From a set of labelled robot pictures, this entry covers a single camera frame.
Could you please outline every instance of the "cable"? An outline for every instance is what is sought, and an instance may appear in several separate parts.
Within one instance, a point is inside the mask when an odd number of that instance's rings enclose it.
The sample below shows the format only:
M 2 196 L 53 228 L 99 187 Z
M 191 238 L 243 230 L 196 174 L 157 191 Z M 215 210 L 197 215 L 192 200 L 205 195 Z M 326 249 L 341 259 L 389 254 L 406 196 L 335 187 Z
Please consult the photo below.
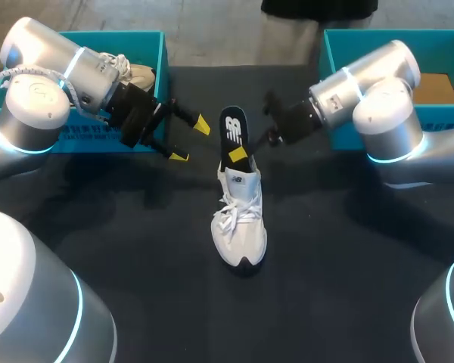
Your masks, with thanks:
M 70 97 L 72 98 L 73 104 L 76 107 L 77 112 L 79 113 L 79 115 L 84 116 L 84 117 L 88 117 L 90 119 L 96 119 L 97 121 L 100 121 L 102 123 L 106 123 L 107 124 L 107 118 L 106 117 L 99 116 L 99 115 L 94 115 L 92 113 L 84 111 L 81 108 L 81 104 L 79 102 L 79 98 L 77 96 L 76 89 L 74 88 L 73 84 L 68 79 L 66 79 L 66 77 L 64 77 L 63 74 L 61 74 L 61 73 L 59 73 L 59 72 L 57 72 L 55 70 L 48 70 L 48 69 L 45 69 L 45 68 L 42 68 L 42 67 L 39 67 L 39 66 L 36 66 L 36 65 L 32 65 L 32 66 L 20 65 L 18 67 L 11 68 L 9 70 L 1 71 L 0 72 L 0 80 L 4 79 L 6 77 L 17 76 L 19 74 L 36 74 L 38 76 L 45 76 L 45 77 L 47 77 L 49 79 L 52 79 L 56 83 L 59 83 L 59 80 L 62 81 L 66 85 L 67 89 L 69 90 Z

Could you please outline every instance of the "sneaker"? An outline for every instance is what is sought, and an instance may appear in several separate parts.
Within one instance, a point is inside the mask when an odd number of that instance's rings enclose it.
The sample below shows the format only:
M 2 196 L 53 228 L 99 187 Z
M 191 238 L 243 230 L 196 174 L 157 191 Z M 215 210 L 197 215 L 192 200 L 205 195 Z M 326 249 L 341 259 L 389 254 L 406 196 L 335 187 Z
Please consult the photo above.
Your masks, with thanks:
M 239 107 L 224 109 L 220 125 L 222 159 L 217 177 L 224 207 L 214 214 L 213 242 L 230 267 L 251 275 L 260 267 L 267 246 L 261 174 L 244 149 L 249 140 L 244 111 Z
M 103 52 L 99 53 L 99 57 L 120 71 L 120 81 L 125 85 L 131 82 L 145 91 L 154 85 L 156 77 L 153 68 L 141 64 L 131 64 L 124 54 L 113 55 Z

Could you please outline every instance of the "concrete floor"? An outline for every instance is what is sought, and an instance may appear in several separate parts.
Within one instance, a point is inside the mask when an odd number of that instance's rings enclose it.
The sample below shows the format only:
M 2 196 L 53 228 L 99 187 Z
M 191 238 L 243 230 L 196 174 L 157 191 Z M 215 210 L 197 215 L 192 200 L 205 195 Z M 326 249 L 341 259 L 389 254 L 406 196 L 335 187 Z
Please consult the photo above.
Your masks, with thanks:
M 0 46 L 29 16 L 56 30 L 163 30 L 171 65 L 255 64 L 261 1 L 0 0 Z M 371 27 L 454 29 L 454 0 L 380 0 Z

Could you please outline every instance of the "black table surface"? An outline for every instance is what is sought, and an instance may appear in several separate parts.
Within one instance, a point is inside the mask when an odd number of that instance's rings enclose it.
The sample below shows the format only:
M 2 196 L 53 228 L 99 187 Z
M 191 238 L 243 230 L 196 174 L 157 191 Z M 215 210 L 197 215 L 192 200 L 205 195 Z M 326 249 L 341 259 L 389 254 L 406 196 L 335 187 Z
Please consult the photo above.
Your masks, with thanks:
M 174 122 L 187 163 L 158 155 L 54 155 L 0 182 L 0 211 L 42 239 L 106 302 L 119 363 L 415 362 L 420 295 L 454 260 L 454 185 L 392 191 L 362 152 L 327 136 L 262 149 L 266 262 L 241 279 L 210 233 L 219 199 L 219 114 L 270 124 L 263 94 L 300 100 L 304 67 L 172 68 L 172 94 L 203 111 L 209 138 Z

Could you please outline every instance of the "blue box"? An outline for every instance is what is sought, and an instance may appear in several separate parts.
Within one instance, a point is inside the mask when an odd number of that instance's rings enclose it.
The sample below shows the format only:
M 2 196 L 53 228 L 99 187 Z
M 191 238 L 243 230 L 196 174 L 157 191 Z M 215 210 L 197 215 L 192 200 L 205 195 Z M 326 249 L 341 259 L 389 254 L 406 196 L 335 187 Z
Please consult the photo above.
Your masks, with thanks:
M 407 44 L 421 73 L 446 73 L 454 88 L 454 30 L 326 30 L 319 58 L 320 79 L 394 39 Z M 454 128 L 454 104 L 420 104 L 415 109 L 425 131 Z M 335 150 L 363 149 L 352 123 L 331 131 L 330 139 Z
M 155 97 L 163 102 L 169 96 L 168 54 L 165 35 L 162 32 L 63 32 L 77 45 L 94 51 L 124 54 L 132 64 L 144 64 L 157 70 Z M 6 89 L 0 88 L 0 109 Z M 163 124 L 155 132 L 155 138 L 163 138 Z M 136 145 L 133 149 L 121 144 L 120 131 L 110 129 L 98 121 L 81 117 L 75 107 L 52 153 L 131 153 L 151 152 L 149 147 Z

